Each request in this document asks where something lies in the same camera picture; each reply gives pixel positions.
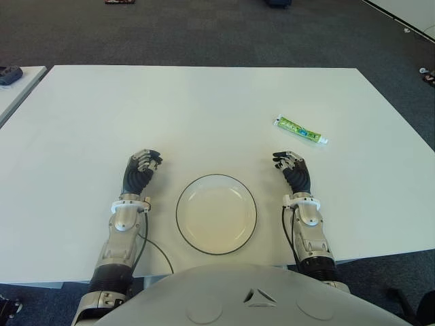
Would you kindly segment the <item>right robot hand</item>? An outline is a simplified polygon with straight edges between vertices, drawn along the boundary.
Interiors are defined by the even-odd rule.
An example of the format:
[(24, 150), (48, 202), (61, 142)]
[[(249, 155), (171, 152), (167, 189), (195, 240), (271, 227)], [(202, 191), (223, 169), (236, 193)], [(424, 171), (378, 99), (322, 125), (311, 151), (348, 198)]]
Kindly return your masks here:
[(275, 168), (279, 169), (292, 193), (311, 193), (311, 178), (305, 160), (293, 151), (273, 153)]

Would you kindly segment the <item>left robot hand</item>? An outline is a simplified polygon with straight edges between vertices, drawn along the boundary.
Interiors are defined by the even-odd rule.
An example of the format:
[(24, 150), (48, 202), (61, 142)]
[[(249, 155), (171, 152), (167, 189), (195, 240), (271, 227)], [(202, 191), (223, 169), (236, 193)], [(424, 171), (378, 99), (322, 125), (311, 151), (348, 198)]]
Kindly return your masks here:
[(134, 153), (128, 160), (122, 180), (121, 194), (140, 195), (152, 180), (154, 172), (162, 163), (158, 151), (142, 149)]

